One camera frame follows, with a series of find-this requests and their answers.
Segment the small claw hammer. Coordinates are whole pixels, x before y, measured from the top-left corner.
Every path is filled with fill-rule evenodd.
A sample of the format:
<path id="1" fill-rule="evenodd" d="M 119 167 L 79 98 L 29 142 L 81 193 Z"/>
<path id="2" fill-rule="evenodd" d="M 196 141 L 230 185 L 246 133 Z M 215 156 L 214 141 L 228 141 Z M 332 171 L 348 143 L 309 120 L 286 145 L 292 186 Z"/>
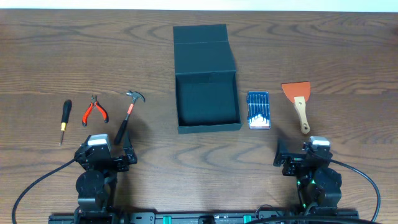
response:
<path id="1" fill-rule="evenodd" d="M 131 101 L 131 104 L 129 105 L 129 108 L 127 110 L 126 117 L 122 121 L 122 123 L 121 123 L 121 125 L 120 125 L 120 127 L 118 129 L 118 133 L 116 134 L 116 137 L 114 139 L 114 144 L 115 145 L 120 144 L 120 142 L 122 140 L 122 137 L 124 135 L 124 132 L 126 130 L 126 127 L 127 127 L 128 121 L 129 121 L 129 117 L 130 117 L 130 115 L 131 115 L 131 113 L 132 113 L 132 111 L 134 109 L 136 101 L 138 99 L 141 99 L 143 102 L 146 101 L 144 96 L 142 94 L 140 94 L 139 92 L 136 92 L 136 91 L 129 90 L 129 91 L 126 92 L 126 95 L 130 96 L 132 98 L 132 101 Z"/>

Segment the blue precision screwdriver set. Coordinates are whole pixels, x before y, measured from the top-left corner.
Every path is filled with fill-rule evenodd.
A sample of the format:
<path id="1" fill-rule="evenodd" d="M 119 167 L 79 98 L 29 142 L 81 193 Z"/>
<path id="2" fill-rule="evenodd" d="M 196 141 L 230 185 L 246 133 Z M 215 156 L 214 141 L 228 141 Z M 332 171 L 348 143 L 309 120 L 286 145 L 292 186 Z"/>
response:
<path id="1" fill-rule="evenodd" d="M 246 102 L 248 105 L 249 129 L 270 129 L 271 111 L 267 91 L 249 91 Z"/>

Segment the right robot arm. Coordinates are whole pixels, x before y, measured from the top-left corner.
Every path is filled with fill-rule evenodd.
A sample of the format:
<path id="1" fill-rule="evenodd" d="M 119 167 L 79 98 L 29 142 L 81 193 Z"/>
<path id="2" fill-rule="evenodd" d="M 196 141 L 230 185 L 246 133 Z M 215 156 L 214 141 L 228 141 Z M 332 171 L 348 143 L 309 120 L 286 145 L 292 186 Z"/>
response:
<path id="1" fill-rule="evenodd" d="M 311 136 L 303 144 L 303 153 L 289 152 L 283 140 L 278 140 L 273 161 L 282 166 L 282 175 L 297 179 L 302 215 L 336 215 L 341 199 L 341 174 L 329 168 L 330 142 L 324 137 Z"/>

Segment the orange scraper wooden handle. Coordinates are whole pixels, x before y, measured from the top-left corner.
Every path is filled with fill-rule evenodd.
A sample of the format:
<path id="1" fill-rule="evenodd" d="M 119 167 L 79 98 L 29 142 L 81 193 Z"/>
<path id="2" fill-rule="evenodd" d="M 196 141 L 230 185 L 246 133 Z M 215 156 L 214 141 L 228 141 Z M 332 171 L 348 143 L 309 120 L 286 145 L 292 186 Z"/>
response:
<path id="1" fill-rule="evenodd" d="M 310 96 L 310 82 L 283 83 L 281 87 L 287 99 L 294 105 L 300 120 L 301 132 L 308 134 L 310 125 L 307 121 L 306 102 Z"/>

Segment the dark green lidded box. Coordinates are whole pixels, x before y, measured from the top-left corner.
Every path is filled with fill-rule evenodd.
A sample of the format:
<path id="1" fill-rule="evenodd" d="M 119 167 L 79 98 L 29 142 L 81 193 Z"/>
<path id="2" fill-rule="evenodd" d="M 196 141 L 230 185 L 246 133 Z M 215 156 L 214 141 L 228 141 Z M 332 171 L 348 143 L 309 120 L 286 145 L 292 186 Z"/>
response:
<path id="1" fill-rule="evenodd" d="M 227 26 L 175 26 L 173 35 L 178 133 L 241 129 Z"/>

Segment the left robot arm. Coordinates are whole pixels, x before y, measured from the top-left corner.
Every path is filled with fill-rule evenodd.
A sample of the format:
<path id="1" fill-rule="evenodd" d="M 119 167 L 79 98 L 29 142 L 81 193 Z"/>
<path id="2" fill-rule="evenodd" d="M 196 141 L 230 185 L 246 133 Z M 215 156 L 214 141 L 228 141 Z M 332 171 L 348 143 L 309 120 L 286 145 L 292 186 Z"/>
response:
<path id="1" fill-rule="evenodd" d="M 124 155 L 111 156 L 107 134 L 89 135 L 75 152 L 74 158 L 85 172 L 76 181 L 78 208 L 75 223 L 129 223 L 129 215 L 114 207 L 118 173 L 127 172 L 137 163 L 129 133 L 123 137 Z"/>

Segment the black yellow screwdriver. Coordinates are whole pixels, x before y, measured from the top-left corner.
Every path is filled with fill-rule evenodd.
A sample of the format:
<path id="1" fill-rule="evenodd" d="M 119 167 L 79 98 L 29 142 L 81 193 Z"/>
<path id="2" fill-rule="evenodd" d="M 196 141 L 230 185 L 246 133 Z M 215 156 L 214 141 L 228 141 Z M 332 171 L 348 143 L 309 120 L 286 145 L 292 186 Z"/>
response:
<path id="1" fill-rule="evenodd" d="M 71 110 L 72 110 L 72 101 L 65 100 L 65 102 L 63 104 L 61 128 L 60 128 L 60 143 L 59 143 L 60 146 L 63 144 L 64 132 L 67 127 L 67 123 L 69 120 Z"/>

